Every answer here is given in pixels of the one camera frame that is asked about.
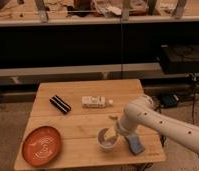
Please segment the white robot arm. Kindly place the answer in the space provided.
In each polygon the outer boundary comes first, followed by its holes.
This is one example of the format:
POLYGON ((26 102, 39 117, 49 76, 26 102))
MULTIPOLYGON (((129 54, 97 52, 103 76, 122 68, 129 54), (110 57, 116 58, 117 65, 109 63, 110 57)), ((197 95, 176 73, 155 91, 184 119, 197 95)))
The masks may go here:
POLYGON ((123 114, 115 125, 106 131, 104 139, 133 134, 138 125, 143 125, 199 155, 199 127, 162 115, 153 107, 154 101, 148 95, 141 95, 130 101, 124 106, 123 114))

